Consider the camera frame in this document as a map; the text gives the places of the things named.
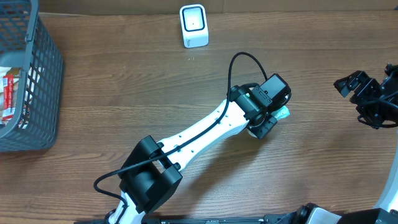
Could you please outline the red Nescafe stick sachet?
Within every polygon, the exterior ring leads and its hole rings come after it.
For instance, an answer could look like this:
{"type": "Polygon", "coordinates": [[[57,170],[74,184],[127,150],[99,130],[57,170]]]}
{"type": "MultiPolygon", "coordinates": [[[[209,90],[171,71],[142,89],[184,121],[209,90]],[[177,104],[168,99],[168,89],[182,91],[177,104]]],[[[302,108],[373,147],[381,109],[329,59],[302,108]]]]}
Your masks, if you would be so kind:
{"type": "Polygon", "coordinates": [[[9,121],[15,112],[13,107],[13,88],[14,88],[14,75],[9,73],[3,77],[3,90],[4,90],[4,109],[2,112],[2,121],[9,121]]]}

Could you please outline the grey plastic mesh basket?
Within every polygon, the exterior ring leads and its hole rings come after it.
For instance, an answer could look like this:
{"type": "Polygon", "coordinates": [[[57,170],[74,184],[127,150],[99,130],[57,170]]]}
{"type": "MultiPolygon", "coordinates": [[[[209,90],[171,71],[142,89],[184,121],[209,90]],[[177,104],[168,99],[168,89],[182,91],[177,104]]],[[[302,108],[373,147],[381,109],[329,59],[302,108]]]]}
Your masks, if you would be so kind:
{"type": "Polygon", "coordinates": [[[39,16],[38,1],[1,1],[1,151],[55,144],[63,57],[39,16]],[[14,75],[13,117],[2,121],[3,77],[14,75]]]}

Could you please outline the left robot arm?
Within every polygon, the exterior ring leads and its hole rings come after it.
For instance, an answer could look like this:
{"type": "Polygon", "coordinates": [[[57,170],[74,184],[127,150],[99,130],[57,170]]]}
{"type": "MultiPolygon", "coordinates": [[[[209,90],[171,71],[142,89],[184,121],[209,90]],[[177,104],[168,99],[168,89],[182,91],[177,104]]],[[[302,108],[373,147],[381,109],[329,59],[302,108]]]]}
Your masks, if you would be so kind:
{"type": "Polygon", "coordinates": [[[287,82],[275,73],[261,85],[232,87],[228,100],[181,133],[160,141],[141,139],[122,166],[122,199],[105,222],[140,223],[174,194],[185,168],[209,148],[243,130],[258,139],[266,136],[289,115],[290,96],[287,82]]]}

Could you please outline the white barcode scanner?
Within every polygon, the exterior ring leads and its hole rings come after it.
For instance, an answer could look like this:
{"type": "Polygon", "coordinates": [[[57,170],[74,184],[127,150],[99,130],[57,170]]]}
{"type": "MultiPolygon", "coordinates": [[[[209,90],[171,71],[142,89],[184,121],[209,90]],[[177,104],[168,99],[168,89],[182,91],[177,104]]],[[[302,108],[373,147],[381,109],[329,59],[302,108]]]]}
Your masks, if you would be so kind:
{"type": "Polygon", "coordinates": [[[185,48],[204,47],[209,43],[206,11],[201,4],[191,4],[180,8],[180,23],[185,48]]]}

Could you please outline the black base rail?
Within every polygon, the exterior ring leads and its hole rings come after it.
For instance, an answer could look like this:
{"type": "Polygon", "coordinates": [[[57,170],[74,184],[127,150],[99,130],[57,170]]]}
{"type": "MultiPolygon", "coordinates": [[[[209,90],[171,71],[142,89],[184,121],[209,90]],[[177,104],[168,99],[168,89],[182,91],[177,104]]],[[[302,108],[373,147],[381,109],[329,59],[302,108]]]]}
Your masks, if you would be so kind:
{"type": "Polygon", "coordinates": [[[282,215],[264,215],[263,217],[235,217],[235,218],[155,218],[144,217],[142,224],[276,224],[276,223],[300,223],[292,212],[282,215]]]}

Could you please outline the green wet wipes pack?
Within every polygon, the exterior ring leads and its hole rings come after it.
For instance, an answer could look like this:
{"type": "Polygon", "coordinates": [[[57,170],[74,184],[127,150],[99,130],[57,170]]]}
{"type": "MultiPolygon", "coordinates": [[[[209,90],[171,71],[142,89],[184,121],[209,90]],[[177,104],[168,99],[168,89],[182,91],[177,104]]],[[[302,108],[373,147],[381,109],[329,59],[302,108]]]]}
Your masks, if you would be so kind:
{"type": "Polygon", "coordinates": [[[288,116],[290,116],[290,111],[289,111],[288,107],[283,106],[279,110],[272,112],[272,115],[276,120],[279,121],[281,119],[284,119],[284,118],[287,118],[288,116]]]}

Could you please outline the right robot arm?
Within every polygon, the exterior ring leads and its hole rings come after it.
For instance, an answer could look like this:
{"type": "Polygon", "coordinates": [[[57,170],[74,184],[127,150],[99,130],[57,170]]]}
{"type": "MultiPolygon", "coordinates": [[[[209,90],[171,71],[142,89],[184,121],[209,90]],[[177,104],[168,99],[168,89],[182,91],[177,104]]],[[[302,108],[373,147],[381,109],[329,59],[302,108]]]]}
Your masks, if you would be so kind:
{"type": "MultiPolygon", "coordinates": [[[[356,105],[358,121],[373,129],[397,127],[397,66],[388,63],[384,69],[387,77],[382,83],[357,71],[334,83],[339,93],[356,105]]],[[[286,223],[312,224],[396,224],[397,223],[397,153],[391,165],[388,180],[374,208],[357,212],[336,214],[308,203],[291,213],[286,223]]]]}

